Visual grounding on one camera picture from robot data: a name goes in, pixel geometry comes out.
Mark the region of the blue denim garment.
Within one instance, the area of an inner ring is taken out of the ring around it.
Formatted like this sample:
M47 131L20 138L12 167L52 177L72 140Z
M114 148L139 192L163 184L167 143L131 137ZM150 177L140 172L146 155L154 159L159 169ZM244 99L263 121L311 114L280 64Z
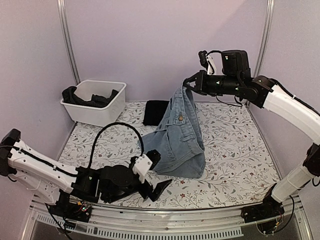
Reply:
M142 137L144 150L157 150L158 175L199 179L205 170L205 146L192 91L180 86L170 98L157 128Z

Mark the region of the black t-shirt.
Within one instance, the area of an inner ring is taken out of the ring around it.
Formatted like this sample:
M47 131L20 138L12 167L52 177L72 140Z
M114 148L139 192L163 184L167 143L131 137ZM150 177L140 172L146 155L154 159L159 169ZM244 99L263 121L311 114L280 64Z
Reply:
M199 126L195 103L182 97L172 97L169 101L147 101L142 123L145 126L157 126L159 129L165 126Z

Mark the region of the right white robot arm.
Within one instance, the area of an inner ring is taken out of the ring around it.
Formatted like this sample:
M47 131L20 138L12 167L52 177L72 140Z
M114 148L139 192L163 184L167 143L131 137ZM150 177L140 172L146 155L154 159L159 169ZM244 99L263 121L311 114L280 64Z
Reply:
M286 198L319 177L320 114L285 90L277 80L263 75L253 78L247 71L208 75L206 71L200 70L185 79L183 85L203 96L231 95L245 99L288 121L312 140L303 163L273 185L263 198L258 208L262 218L269 218Z

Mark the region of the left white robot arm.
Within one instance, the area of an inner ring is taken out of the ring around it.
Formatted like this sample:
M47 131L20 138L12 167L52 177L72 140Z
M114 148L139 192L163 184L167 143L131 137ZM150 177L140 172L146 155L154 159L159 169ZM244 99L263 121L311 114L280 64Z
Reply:
M63 217L75 211L63 194L91 203L111 204L135 193L157 201L172 182L169 179L152 186L147 181L147 173L160 159L160 153L151 150L132 157L128 166L92 169L63 164L35 151L21 140L21 132L15 128L0 142L1 176L20 182Z

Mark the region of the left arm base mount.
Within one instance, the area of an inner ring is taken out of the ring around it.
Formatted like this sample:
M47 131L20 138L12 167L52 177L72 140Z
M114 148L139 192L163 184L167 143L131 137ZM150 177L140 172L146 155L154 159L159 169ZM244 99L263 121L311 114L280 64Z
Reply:
M70 194L61 192L55 205L49 205L48 212L67 220L88 223L92 213L92 206L83 200L70 202Z

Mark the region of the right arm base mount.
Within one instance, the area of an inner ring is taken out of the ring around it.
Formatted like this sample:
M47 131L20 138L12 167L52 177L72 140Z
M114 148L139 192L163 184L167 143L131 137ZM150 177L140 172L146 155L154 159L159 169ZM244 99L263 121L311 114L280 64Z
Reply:
M263 198L262 203L243 207L240 216L245 223L251 223L277 217L284 213L285 210L282 203L274 200L271 193L268 193Z

